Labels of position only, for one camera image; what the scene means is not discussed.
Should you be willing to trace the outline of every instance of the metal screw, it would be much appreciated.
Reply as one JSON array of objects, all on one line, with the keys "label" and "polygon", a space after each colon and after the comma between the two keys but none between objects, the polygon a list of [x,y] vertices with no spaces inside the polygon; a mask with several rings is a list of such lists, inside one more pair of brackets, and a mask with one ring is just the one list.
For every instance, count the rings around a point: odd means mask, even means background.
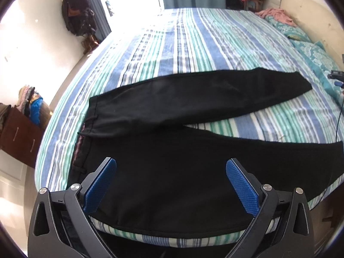
[{"label": "metal screw", "polygon": [[266,191],[271,191],[272,190],[272,186],[270,184],[264,184],[263,185],[263,189]]},{"label": "metal screw", "polygon": [[71,185],[71,189],[73,191],[78,190],[79,188],[80,188],[80,184],[78,184],[78,183],[74,183],[74,184]]},{"label": "metal screw", "polygon": [[302,188],[296,188],[296,193],[298,193],[298,194],[303,194],[303,190],[302,190]]},{"label": "metal screw", "polygon": [[40,189],[40,194],[44,194],[48,191],[48,189],[46,189],[45,187]]}]

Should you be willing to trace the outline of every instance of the brown dresser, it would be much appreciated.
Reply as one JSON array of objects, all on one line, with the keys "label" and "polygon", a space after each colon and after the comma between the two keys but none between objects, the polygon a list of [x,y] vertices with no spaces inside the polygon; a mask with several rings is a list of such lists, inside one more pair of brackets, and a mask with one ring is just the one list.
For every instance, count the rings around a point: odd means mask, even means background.
[{"label": "brown dresser", "polygon": [[0,149],[35,168],[44,131],[13,107],[0,136]]}]

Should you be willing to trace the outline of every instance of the blue striped bedspread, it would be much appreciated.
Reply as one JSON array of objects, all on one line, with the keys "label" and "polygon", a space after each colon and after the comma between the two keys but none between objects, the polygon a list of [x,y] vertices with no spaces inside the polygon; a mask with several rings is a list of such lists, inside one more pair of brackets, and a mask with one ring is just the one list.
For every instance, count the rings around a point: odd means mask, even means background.
[{"label": "blue striped bedspread", "polygon": [[[251,114],[190,127],[264,141],[335,141],[339,107],[283,34],[251,12],[171,9],[153,18],[139,32],[127,32],[121,37],[111,33],[83,65],[61,97],[44,133],[36,162],[37,189],[66,189],[77,132],[83,123],[90,97],[172,73],[250,70],[256,67],[281,72],[299,71],[312,84],[313,90]],[[343,134],[344,120],[341,120],[338,139],[343,140]],[[325,196],[342,181],[343,176],[324,192]],[[323,198],[324,193],[309,202],[310,208]],[[108,233],[175,247],[232,243],[242,233],[195,240],[158,240],[115,230],[94,219],[92,221],[97,229]],[[274,226],[276,222],[271,223],[269,230]]]}]

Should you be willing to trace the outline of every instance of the cable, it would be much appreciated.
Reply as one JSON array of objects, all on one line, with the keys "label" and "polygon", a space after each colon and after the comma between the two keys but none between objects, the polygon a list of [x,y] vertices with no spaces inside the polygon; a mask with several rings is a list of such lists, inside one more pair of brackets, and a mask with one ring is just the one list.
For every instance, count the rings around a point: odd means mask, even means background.
[{"label": "cable", "polygon": [[337,128],[336,128],[336,142],[337,142],[337,137],[338,137],[339,120],[341,119],[341,115],[342,115],[342,112],[343,112],[343,106],[344,106],[344,98],[343,98],[343,103],[342,103],[342,107],[341,107],[341,112],[339,113],[338,122],[337,122]]},{"label": "cable", "polygon": [[[343,98],[343,103],[342,103],[341,111],[340,111],[339,117],[338,117],[337,128],[336,128],[336,140],[335,140],[335,142],[337,142],[337,138],[338,138],[338,127],[339,127],[339,121],[340,121],[340,119],[341,119],[341,115],[342,115],[342,112],[343,112],[343,106],[344,106],[344,98]],[[332,179],[332,175],[333,175],[333,170],[334,170],[334,164],[333,164],[332,169],[331,169],[330,180],[329,180],[329,183],[328,183],[327,186],[326,186],[324,195],[321,197],[319,203],[317,203],[316,206],[315,206],[314,208],[316,208],[316,207],[321,203],[321,201],[324,199],[325,194],[326,194],[326,191],[327,191],[328,187],[331,185],[331,179]]]}]

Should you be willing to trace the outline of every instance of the blue gripper pad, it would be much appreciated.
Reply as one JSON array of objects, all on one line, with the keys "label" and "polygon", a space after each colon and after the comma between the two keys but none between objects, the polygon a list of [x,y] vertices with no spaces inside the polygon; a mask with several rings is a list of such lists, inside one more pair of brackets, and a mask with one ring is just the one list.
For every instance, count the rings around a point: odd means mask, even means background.
[{"label": "blue gripper pad", "polygon": [[259,211],[258,195],[232,160],[227,161],[226,174],[246,212],[256,216]]},{"label": "blue gripper pad", "polygon": [[116,161],[114,159],[110,159],[94,180],[91,187],[85,193],[83,211],[86,215],[90,215],[95,212],[99,207],[100,202],[104,198],[105,193],[116,174],[116,169]]}]

